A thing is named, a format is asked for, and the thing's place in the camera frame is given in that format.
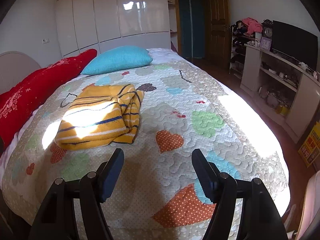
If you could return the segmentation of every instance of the yellow box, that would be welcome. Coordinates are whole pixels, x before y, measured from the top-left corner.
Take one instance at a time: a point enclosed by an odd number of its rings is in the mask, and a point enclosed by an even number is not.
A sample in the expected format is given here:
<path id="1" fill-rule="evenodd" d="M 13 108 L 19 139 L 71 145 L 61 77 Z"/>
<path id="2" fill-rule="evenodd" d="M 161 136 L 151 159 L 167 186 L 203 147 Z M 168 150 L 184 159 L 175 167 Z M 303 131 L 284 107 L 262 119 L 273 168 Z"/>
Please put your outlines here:
<path id="1" fill-rule="evenodd" d="M 320 123 L 316 123 L 298 150 L 306 166 L 309 167 L 320 153 Z"/>

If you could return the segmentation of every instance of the white wall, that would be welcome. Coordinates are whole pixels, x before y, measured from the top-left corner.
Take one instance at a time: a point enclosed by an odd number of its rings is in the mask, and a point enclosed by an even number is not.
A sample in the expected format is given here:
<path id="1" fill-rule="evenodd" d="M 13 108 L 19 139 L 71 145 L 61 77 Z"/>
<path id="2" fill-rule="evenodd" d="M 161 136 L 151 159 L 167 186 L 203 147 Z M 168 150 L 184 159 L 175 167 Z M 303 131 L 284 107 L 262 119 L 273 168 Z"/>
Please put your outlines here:
<path id="1" fill-rule="evenodd" d="M 251 17 L 285 22 L 318 36 L 318 65 L 320 71 L 320 32 L 300 0 L 229 0 L 231 24 Z"/>
<path id="2" fill-rule="evenodd" d="M 42 44 L 42 39 L 49 43 Z M 0 24 L 0 53 L 16 50 L 47 67 L 62 58 L 55 0 L 17 0 Z"/>

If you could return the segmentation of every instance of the white headboard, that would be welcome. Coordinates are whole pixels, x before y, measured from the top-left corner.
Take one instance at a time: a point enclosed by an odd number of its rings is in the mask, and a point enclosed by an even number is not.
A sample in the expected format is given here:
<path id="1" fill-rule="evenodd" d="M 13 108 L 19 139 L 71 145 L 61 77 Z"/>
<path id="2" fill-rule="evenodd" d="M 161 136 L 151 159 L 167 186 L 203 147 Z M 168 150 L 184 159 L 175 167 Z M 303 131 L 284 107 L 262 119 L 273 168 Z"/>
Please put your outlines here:
<path id="1" fill-rule="evenodd" d="M 24 53 L 8 51 L 0 54 L 0 94 L 9 91 L 40 68 L 35 60 Z"/>

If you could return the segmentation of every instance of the red embroidered pillow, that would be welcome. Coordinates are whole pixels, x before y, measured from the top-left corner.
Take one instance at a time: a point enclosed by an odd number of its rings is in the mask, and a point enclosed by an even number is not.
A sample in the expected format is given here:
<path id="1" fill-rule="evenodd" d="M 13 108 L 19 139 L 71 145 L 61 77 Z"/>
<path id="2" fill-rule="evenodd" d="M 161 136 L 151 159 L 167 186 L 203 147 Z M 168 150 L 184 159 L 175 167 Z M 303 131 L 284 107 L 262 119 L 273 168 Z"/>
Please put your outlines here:
<path id="1" fill-rule="evenodd" d="M 0 105 L 0 137 L 4 149 L 32 112 L 44 104 L 59 86 L 78 76 L 96 56 L 97 51 L 89 49 L 76 57 L 64 58 L 12 89 L 8 100 L 3 106 Z"/>
<path id="2" fill-rule="evenodd" d="M 27 77 L 25 77 L 21 82 L 16 84 L 13 88 L 11 88 L 9 91 L 3 93 L 0 95 L 0 109 L 4 106 L 8 98 L 17 91 L 18 88 L 23 86 L 24 84 L 28 83 L 31 79 L 33 79 L 36 75 L 40 74 L 42 71 L 44 71 L 46 68 L 40 68 L 36 71 L 33 71 L 31 74 L 29 74 Z"/>

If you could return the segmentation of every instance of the blue pillow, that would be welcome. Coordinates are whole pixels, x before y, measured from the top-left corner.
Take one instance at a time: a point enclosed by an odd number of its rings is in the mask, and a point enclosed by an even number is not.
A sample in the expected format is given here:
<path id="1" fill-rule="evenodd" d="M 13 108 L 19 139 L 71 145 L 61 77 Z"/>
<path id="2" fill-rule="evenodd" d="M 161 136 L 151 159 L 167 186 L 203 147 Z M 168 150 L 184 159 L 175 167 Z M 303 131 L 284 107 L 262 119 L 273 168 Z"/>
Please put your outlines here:
<path id="1" fill-rule="evenodd" d="M 122 46 L 95 57 L 81 72 L 83 75 L 100 75 L 118 70 L 143 67 L 153 60 L 146 49 Z"/>

